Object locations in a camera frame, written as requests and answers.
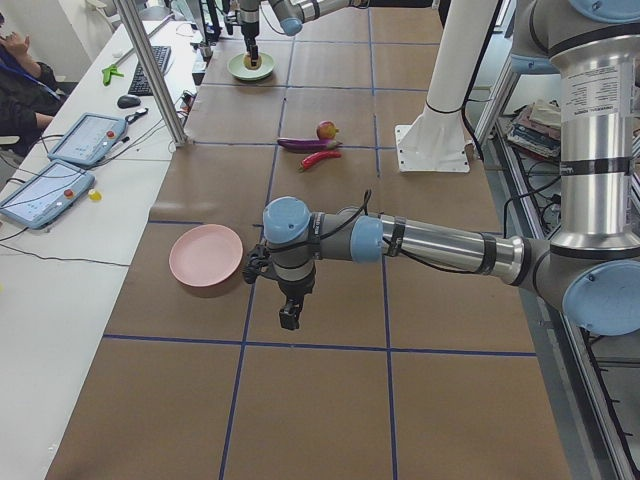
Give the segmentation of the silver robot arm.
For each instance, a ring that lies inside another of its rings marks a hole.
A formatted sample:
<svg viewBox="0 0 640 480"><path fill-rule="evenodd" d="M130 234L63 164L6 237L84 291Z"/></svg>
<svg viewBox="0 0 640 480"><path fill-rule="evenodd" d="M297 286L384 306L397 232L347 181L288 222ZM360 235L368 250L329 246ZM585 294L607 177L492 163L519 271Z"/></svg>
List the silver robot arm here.
<svg viewBox="0 0 640 480"><path fill-rule="evenodd" d="M428 8L433 1L356 1L356 0L274 0L268 1L285 36L295 36L305 23L315 21L330 13L345 8ZM240 0L230 2L227 16L240 26L246 53L243 65L249 70L257 70L262 59L257 45L260 33L260 11L262 1Z"/></svg>
<svg viewBox="0 0 640 480"><path fill-rule="evenodd" d="M561 225L548 240L498 238L364 209L311 212L293 197L263 213L266 264L294 330L319 259L375 262L404 255L456 274L491 275L535 292L597 335L639 327L639 237L629 220L634 171L632 94L639 53L635 1L521 1L512 59L555 67L562 79Z"/></svg>

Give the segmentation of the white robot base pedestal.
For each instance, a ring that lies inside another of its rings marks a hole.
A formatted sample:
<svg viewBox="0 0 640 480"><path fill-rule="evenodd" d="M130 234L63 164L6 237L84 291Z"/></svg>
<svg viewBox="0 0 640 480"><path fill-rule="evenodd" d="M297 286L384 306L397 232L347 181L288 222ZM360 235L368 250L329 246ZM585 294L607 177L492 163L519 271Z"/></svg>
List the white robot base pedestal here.
<svg viewBox="0 0 640 480"><path fill-rule="evenodd" d="M467 173L462 109L501 3L452 0L422 113L398 125L396 150L402 172Z"/></svg>

